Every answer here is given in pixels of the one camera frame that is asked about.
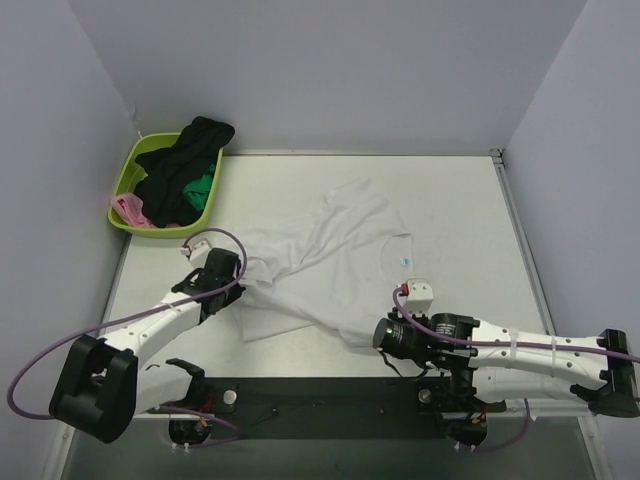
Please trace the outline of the white t shirt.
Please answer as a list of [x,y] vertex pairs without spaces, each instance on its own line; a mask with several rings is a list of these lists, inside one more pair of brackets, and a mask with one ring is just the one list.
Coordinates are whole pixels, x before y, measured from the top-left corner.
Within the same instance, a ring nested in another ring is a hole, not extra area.
[[412,277],[413,236],[369,179],[339,186],[300,216],[238,232],[246,288],[232,308],[245,341],[320,326],[368,347]]

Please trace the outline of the lime green plastic basket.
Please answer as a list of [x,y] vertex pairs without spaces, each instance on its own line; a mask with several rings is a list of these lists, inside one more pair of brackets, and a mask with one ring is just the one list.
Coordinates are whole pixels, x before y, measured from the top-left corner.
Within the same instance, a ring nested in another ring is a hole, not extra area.
[[[113,196],[121,194],[132,193],[135,186],[144,179],[147,174],[144,169],[139,166],[135,160],[143,153],[154,151],[164,147],[170,147],[174,145],[179,137],[179,132],[169,133],[154,133],[141,137],[132,147],[124,165],[120,171],[117,181],[113,189]],[[116,229],[130,233],[134,236],[140,236],[153,239],[186,239],[190,235],[202,230],[208,225],[209,218],[211,216],[216,191],[218,188],[219,179],[222,173],[224,158],[224,150],[221,149],[218,153],[216,169],[212,179],[211,190],[205,204],[205,208],[199,219],[187,226],[176,226],[167,228],[147,228],[147,227],[134,227],[128,225],[121,219],[119,214],[114,210],[112,206],[108,207],[107,218],[110,224]]]

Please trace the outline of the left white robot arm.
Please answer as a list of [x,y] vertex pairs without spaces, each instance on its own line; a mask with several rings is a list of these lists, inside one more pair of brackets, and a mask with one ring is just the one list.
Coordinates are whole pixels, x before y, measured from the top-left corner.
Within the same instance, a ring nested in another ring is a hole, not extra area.
[[97,338],[84,334],[71,344],[49,403],[51,416],[111,443],[141,413],[166,407],[211,413],[214,394],[202,368],[179,358],[154,358],[244,291],[237,253],[212,248],[200,259],[156,313]]

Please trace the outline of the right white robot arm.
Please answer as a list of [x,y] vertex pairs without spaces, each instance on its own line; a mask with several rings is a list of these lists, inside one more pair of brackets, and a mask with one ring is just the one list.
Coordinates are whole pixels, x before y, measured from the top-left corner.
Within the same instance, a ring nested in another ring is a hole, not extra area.
[[520,332],[471,316],[439,313],[379,321],[374,349],[451,376],[452,391],[484,403],[507,399],[571,400],[596,414],[636,418],[638,358],[624,332],[592,337]]

